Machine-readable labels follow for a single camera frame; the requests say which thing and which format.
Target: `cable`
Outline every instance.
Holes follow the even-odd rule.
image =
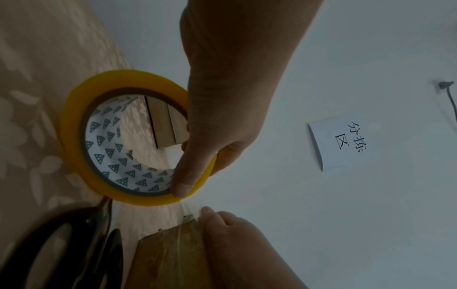
[[[446,89],[447,96],[449,97],[452,107],[454,108],[454,114],[456,115],[456,121],[457,121],[457,107],[456,107],[456,103],[454,102],[454,99],[452,98],[452,95],[451,95],[451,85],[453,85],[453,84],[454,84],[453,81],[442,81],[438,84],[438,86],[442,90]]]

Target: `floral tablecloth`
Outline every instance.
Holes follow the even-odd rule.
[[[18,240],[50,216],[97,204],[93,192],[62,161],[58,120],[70,91],[107,70],[131,69],[90,7],[81,0],[0,2],[0,266]],[[167,166],[154,140],[143,100],[123,115],[123,129],[138,159]],[[126,276],[138,240],[180,223],[180,204],[115,204],[114,226],[124,243]],[[60,230],[38,258],[28,281],[39,288],[44,270],[65,248]]]

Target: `white surface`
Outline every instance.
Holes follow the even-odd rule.
[[[185,0],[90,2],[135,68],[186,87]],[[457,80],[456,27],[453,0],[328,0],[207,204],[256,224],[311,288],[455,288],[457,125],[432,82]],[[351,112],[379,157],[327,176],[305,124]]]
[[[357,116],[314,121],[309,127],[324,172],[351,167],[376,156],[375,146],[365,133],[367,123]]]

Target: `yellow tape roll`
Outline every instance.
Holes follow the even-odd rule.
[[[117,140],[119,128],[117,135],[116,131],[110,131],[116,128],[120,114],[133,101],[123,97],[126,95],[159,98],[187,117],[187,92],[172,81],[142,71],[108,71],[86,80],[67,98],[60,120],[64,158],[101,195],[139,206],[178,202],[180,199],[169,193],[173,170],[157,170],[136,163]],[[215,162],[216,156],[189,195],[203,186]]]

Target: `tape roll inner core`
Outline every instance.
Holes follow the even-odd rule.
[[[81,127],[85,140],[82,149],[89,163],[104,181],[125,193],[143,197],[169,194],[174,169],[156,169],[138,162],[121,138],[122,113],[141,96],[114,94],[94,104]]]

